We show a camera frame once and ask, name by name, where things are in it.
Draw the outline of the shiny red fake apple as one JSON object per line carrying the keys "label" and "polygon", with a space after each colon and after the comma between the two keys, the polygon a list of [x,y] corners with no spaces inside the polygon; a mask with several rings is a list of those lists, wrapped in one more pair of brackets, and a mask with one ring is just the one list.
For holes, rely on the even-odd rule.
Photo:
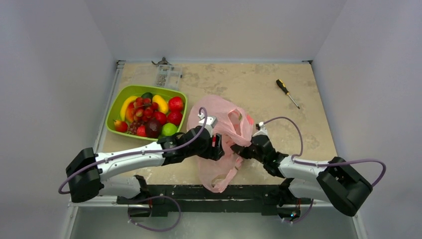
{"label": "shiny red fake apple", "polygon": [[168,108],[171,112],[181,112],[184,109],[184,102],[181,97],[173,97],[168,101]]}

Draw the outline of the red fake grape bunch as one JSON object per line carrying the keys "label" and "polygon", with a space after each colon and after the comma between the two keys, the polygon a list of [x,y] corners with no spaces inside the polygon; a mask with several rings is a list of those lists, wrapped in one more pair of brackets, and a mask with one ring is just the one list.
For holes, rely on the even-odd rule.
{"label": "red fake grape bunch", "polygon": [[143,126],[144,123],[141,121],[133,121],[129,126],[128,126],[128,134],[131,135],[137,135],[137,130],[140,126]]}

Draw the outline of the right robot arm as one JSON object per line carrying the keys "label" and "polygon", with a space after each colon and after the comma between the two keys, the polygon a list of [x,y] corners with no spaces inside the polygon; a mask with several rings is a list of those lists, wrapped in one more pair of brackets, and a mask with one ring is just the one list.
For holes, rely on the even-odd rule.
{"label": "right robot arm", "polygon": [[278,152],[266,135],[252,137],[249,146],[232,145],[244,159],[255,159],[274,177],[283,178],[280,198],[290,203],[298,198],[330,202],[346,216],[355,216],[373,191],[373,186],[341,157],[311,161]]}

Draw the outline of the dark maroon fake fruit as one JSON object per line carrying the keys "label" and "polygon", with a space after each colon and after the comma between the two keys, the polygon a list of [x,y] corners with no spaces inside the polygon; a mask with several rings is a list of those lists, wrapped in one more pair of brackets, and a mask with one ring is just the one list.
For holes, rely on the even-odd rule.
{"label": "dark maroon fake fruit", "polygon": [[158,138],[161,134],[162,125],[156,119],[151,119],[145,124],[145,133],[148,138]]}

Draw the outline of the pink plastic bag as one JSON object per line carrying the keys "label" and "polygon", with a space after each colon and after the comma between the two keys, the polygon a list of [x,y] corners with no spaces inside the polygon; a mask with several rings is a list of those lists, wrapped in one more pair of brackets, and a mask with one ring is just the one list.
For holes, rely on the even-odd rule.
{"label": "pink plastic bag", "polygon": [[254,120],[241,107],[217,95],[207,95],[192,107],[187,129],[198,125],[200,107],[207,110],[208,116],[214,116],[218,122],[214,133],[222,136],[221,144],[224,156],[218,161],[194,156],[197,162],[198,176],[203,186],[213,193],[222,193],[242,166],[243,158],[233,152],[231,146],[249,146],[253,135]]}

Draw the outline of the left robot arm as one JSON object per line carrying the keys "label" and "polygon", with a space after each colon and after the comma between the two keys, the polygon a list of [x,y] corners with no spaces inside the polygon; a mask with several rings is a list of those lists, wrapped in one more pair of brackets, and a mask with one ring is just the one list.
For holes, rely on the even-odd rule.
{"label": "left robot arm", "polygon": [[69,186],[73,203],[88,201],[96,196],[118,196],[144,203],[149,193],[140,175],[121,179],[119,174],[145,167],[180,163],[191,156],[218,161],[224,150],[222,136],[212,134],[212,128],[197,126],[187,133],[165,136],[148,145],[113,153],[94,153],[89,147],[81,150],[66,167],[67,179],[59,187]]}

